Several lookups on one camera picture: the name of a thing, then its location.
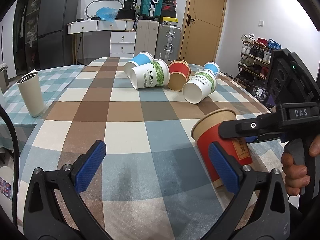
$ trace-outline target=door frame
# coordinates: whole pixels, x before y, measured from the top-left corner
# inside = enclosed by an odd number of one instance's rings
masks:
[[[187,20],[188,20],[188,12],[189,12],[189,6],[190,6],[190,0],[187,0],[186,2],[186,8],[184,10],[184,16],[183,16],[183,23],[182,23],[182,30],[181,30],[181,33],[182,33],[182,39],[180,40],[180,46],[179,46],[179,51],[178,51],[178,55],[180,58],[181,57],[181,49],[182,49],[182,44],[183,44],[183,40],[184,40],[184,35],[185,35],[185,31],[186,31],[186,26],[187,26]],[[224,17],[225,17],[225,13],[226,13],[226,7],[227,7],[227,0],[224,0],[224,9],[223,10],[223,14],[222,14],[222,19],[221,19],[221,26],[220,26],[220,33],[219,33],[219,36],[218,36],[218,41],[217,41],[217,44],[216,44],[216,50],[214,52],[214,56],[213,56],[213,59],[212,61],[214,62],[215,59],[216,59],[216,56],[217,56],[217,52],[218,52],[218,48],[219,48],[219,43],[220,43],[220,39],[221,39],[221,34],[222,34],[222,29],[223,29],[223,23],[224,23]]]

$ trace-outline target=brown plaid tablecloth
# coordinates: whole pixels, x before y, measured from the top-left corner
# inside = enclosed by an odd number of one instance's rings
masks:
[[[37,124],[20,157],[20,220],[34,168],[73,163],[97,139],[105,141],[107,155],[81,196],[114,239],[199,239],[222,214],[232,195],[212,187],[191,129],[220,108],[233,109],[238,119],[267,109],[223,74],[217,90],[197,105],[165,87],[135,90],[123,71],[128,60],[89,64]],[[193,74],[200,68],[191,65]],[[261,170],[281,169],[278,141],[250,149]]]

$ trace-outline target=gray refrigerator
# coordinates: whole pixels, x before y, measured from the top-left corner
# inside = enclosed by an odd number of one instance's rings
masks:
[[[41,0],[38,19],[40,69],[72,65],[72,36],[79,0]]]

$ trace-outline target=beige suitcase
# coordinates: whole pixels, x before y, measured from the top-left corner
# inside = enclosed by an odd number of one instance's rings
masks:
[[[153,57],[155,56],[158,29],[159,22],[138,20],[134,56],[143,51],[149,52]]]

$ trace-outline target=phone screen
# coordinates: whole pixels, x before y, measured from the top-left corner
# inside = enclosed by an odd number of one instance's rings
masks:
[[[7,198],[12,200],[11,184],[9,182],[6,182],[2,178],[0,178],[0,192],[1,194],[5,195]]]

